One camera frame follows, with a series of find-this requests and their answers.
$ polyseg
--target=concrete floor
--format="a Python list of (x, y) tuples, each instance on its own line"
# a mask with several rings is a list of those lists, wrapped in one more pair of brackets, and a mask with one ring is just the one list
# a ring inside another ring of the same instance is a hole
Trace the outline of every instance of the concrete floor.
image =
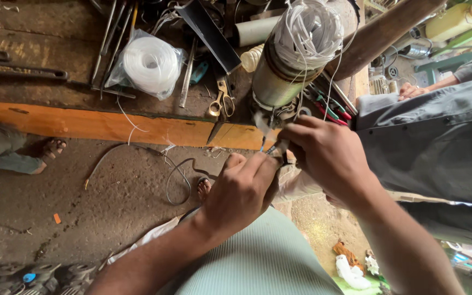
[[(29, 141), (40, 139), (30, 136)], [(85, 179), (99, 158), (118, 142), (74, 138), (67, 142), (62, 155), (39, 175), (0, 170), (0, 264), (99, 263), (111, 251), (121, 251), (149, 229), (199, 204), (195, 186), (201, 174), (191, 169), (190, 162), (184, 168), (193, 195), (185, 204), (172, 206), (165, 197), (169, 165), (162, 157), (133, 146), (122, 146), (109, 154), (85, 190)], [(158, 151), (165, 148), (148, 146)], [(235, 152), (246, 157), (253, 154)], [(197, 168), (217, 175), (229, 152), (213, 158), (217, 154), (177, 146), (167, 156), (176, 164), (196, 158)], [(171, 178), (169, 192), (176, 201), (188, 193), (178, 173)], [(355, 218), (335, 209), (322, 196), (276, 207), (292, 217), (325, 270), (336, 275), (331, 248), (339, 238), (359, 258), (364, 257), (369, 245)], [(55, 213), (61, 218), (60, 224), (55, 223)]]

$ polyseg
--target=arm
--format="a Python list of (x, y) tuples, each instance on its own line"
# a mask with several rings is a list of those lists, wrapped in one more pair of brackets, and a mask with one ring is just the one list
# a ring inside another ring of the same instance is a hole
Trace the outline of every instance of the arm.
[(296, 123), (279, 138), (290, 140), (302, 169), (357, 216), (395, 293), (463, 295), (442, 248), (370, 171), (356, 133), (315, 117), (301, 116)]
[(398, 97), (398, 101), (413, 98), (436, 89), (440, 89), (447, 86), (453, 86), (468, 81), (472, 81), (472, 61), (459, 67), (458, 70), (456, 70), (456, 72), (454, 72), (452, 76), (449, 76), (444, 80), (436, 84), (427, 86), (425, 88), (412, 86), (410, 83), (406, 82), (405, 84), (403, 84), (402, 89), (400, 89), (400, 97)]
[(180, 270), (265, 212), (274, 195), (271, 183), (278, 168), (277, 160), (264, 153), (249, 160), (231, 154), (194, 217), (107, 267), (86, 294), (156, 293)]

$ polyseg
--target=green stand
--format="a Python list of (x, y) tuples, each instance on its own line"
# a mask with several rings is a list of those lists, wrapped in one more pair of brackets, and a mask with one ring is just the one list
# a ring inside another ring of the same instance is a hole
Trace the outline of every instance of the green stand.
[(445, 73), (449, 71), (455, 72), (460, 66), (462, 66), (463, 64), (467, 64), (471, 60), (472, 51), (441, 61), (434, 61), (432, 63), (423, 64), (421, 66), (415, 66), (414, 72), (426, 72), (429, 85), (432, 85), (436, 83), (436, 76), (434, 72), (435, 70), (438, 70), (440, 73)]

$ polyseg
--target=wooden workbench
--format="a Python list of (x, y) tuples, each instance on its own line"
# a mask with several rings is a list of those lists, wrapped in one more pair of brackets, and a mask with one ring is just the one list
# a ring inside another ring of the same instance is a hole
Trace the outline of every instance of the wooden workbench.
[[(0, 50), (7, 51), (13, 63), (64, 70), (71, 80), (88, 82), (106, 26), (106, 19), (88, 1), (3, 2), (3, 5), (19, 7), (19, 12), (3, 7), (0, 12)], [(338, 0), (330, 5), (341, 13), (346, 34), (354, 31), (356, 21), (347, 1)], [(173, 26), (164, 27), (157, 37), (190, 51), (182, 38), (175, 38), (180, 34), (177, 30)], [(246, 50), (239, 48), (237, 53)], [(101, 81), (107, 61), (108, 58), (102, 61), (95, 84)], [(123, 110), (134, 124), (148, 131), (133, 131), (131, 141), (206, 145), (218, 120), (208, 114), (213, 98), (206, 89), (215, 97), (215, 80), (209, 70), (199, 84), (189, 88), (186, 108), (182, 109), (178, 101), (184, 72), (185, 67), (173, 94), (163, 101), (134, 89), (123, 90), (136, 95), (135, 99), (119, 98)], [(229, 118), (209, 145), (259, 149), (262, 134), (252, 125), (246, 107), (251, 79), (252, 74), (242, 68), (230, 76), (238, 116)], [(339, 85), (351, 100), (368, 93), (367, 69)], [(120, 112), (114, 95), (104, 94), (100, 100), (99, 91), (72, 84), (9, 78), (0, 79), (0, 121), (45, 136), (117, 141), (127, 141), (133, 129)]]

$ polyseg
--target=blue cap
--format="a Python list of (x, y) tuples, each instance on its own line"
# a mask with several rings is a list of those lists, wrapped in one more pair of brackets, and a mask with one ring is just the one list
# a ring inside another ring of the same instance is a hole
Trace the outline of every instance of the blue cap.
[(35, 273), (27, 273), (26, 275), (23, 276), (23, 282), (25, 283), (30, 283), (36, 278)]

